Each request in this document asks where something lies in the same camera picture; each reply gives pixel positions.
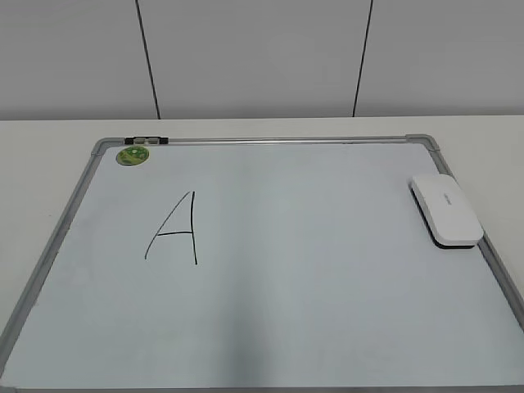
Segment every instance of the black marker writing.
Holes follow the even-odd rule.
[[[186,197],[191,194],[191,215],[190,215],[190,222],[191,222],[191,231],[178,231],[178,232],[165,232],[165,233],[160,233],[160,231],[162,230],[162,228],[164,227],[165,223],[168,222],[169,218],[171,217],[171,215],[173,215],[174,211],[177,210],[177,208],[180,206],[180,204],[183,202],[184,199],[186,199]],[[193,255],[195,257],[195,264],[198,264],[198,261],[197,261],[197,249],[196,249],[196,246],[195,246],[195,232],[193,230],[193,206],[195,205],[195,192],[194,191],[188,191],[184,194],[184,196],[182,198],[180,198],[180,201],[177,202],[177,204],[174,206],[174,208],[169,212],[169,214],[167,215],[167,217],[165,218],[164,222],[162,223],[162,225],[160,226],[160,228],[158,228],[158,231],[156,231],[155,233],[155,236],[153,236],[153,238],[151,239],[151,241],[149,242],[149,246],[147,246],[147,249],[146,249],[146,254],[144,255],[144,259],[146,260],[147,259],[147,254],[149,253],[149,250],[151,249],[151,246],[153,245],[153,242],[155,241],[155,239],[159,236],[167,236],[167,235],[181,235],[181,234],[191,234],[191,237],[192,237],[192,241],[193,241]]]

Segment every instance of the white eraser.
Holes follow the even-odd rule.
[[[473,247],[482,239],[481,223],[454,178],[421,174],[409,186],[438,246]]]

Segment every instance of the round magnet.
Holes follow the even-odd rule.
[[[116,155],[116,162],[123,166],[139,165],[149,158],[149,151],[142,146],[130,146]]]

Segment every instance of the black vertical line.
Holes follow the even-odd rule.
[[[142,44],[144,46],[144,52],[146,53],[147,70],[149,72],[149,80],[151,81],[151,89],[153,90],[153,100],[155,101],[156,118],[160,120],[160,108],[158,107],[158,99],[156,98],[155,80],[153,79],[151,62],[149,60],[149,51],[147,50],[146,34],[144,33],[144,24],[142,22],[142,13],[140,12],[140,4],[138,4],[138,0],[134,0],[134,3],[137,7],[138,23],[140,24],[140,32],[142,33]]]
[[[193,239],[193,255],[195,256],[195,264],[197,261],[197,246],[195,245],[195,230],[193,228],[193,205],[195,204],[195,192],[191,195],[191,238]]]
[[[366,25],[366,35],[364,36],[364,46],[362,47],[362,57],[360,58],[359,80],[357,81],[357,89],[355,91],[355,100],[353,101],[353,117],[355,117],[355,112],[357,110],[357,100],[359,99],[360,80],[362,79],[362,69],[364,68],[364,58],[366,56],[366,47],[368,46],[369,25],[371,24],[371,13],[372,12],[373,12],[373,0],[370,0],[369,13],[368,13],[368,24]]]

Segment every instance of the gray plastic corner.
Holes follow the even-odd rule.
[[[92,156],[103,155],[109,147],[122,146],[124,145],[123,138],[102,138],[93,147],[91,151]]]
[[[440,147],[436,140],[426,133],[409,133],[406,139],[411,143],[421,143],[429,151],[439,151]]]
[[[16,393],[16,388],[0,386],[0,393]]]

